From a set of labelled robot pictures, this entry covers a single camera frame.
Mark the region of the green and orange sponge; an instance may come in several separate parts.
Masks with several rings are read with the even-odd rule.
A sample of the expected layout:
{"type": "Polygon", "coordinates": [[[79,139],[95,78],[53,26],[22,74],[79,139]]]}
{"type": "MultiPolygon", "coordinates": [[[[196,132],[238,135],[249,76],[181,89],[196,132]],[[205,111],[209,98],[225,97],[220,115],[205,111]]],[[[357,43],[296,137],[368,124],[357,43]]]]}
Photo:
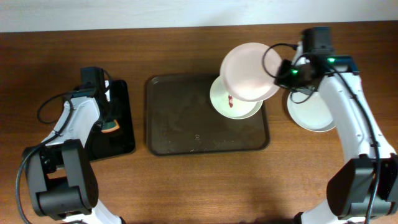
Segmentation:
{"type": "Polygon", "coordinates": [[[119,124],[117,120],[105,122],[102,125],[101,132],[102,133],[112,133],[119,129],[119,124]]]}

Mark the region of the pale green plate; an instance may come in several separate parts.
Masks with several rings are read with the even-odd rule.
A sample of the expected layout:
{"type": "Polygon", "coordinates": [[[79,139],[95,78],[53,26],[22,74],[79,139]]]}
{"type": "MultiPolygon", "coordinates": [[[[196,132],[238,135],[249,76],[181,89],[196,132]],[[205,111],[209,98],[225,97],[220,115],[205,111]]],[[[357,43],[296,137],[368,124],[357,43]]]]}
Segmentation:
{"type": "Polygon", "coordinates": [[[287,100],[290,117],[303,129],[313,132],[327,132],[336,127],[333,117],[321,96],[290,93],[287,100]]]}

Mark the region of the white plate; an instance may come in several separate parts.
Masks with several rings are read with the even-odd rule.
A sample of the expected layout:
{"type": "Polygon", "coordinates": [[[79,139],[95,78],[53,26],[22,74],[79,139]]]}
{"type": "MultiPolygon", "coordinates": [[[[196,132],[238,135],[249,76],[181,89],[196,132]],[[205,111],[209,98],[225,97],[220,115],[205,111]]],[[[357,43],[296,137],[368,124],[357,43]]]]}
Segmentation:
{"type": "Polygon", "coordinates": [[[231,96],[248,102],[264,101],[279,90],[274,77],[281,63],[279,54],[265,44],[241,44],[223,59],[220,77],[231,96]]]}
{"type": "Polygon", "coordinates": [[[210,101],[219,114],[230,119],[246,119],[256,114],[262,102],[247,102],[231,96],[221,77],[215,79],[210,88],[210,101]]]}

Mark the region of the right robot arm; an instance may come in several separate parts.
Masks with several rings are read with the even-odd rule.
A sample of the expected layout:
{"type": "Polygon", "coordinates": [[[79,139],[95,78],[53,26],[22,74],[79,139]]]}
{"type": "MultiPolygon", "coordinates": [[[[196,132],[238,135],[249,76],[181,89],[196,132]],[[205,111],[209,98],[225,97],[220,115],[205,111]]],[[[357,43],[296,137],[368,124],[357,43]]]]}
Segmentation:
{"type": "Polygon", "coordinates": [[[349,55],[336,55],[329,27],[305,29],[283,60],[275,84],[311,97],[318,93],[336,125],[344,166],[329,180],[326,200],[294,223],[369,223],[397,213],[397,153],[382,134],[349,55]]]}

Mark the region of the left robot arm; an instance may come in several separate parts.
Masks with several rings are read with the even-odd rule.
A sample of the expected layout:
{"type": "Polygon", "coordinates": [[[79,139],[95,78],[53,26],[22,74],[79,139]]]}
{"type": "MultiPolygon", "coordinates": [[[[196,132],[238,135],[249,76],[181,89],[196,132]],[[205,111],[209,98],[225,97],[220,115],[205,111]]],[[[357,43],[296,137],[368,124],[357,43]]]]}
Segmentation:
{"type": "Polygon", "coordinates": [[[34,212],[64,223],[123,223],[99,200],[98,183],[85,150],[93,133],[120,129],[111,115],[110,74],[99,67],[81,69],[81,85],[61,93],[63,111],[51,133],[27,147],[16,177],[16,202],[24,223],[20,181],[27,180],[34,212]]]}

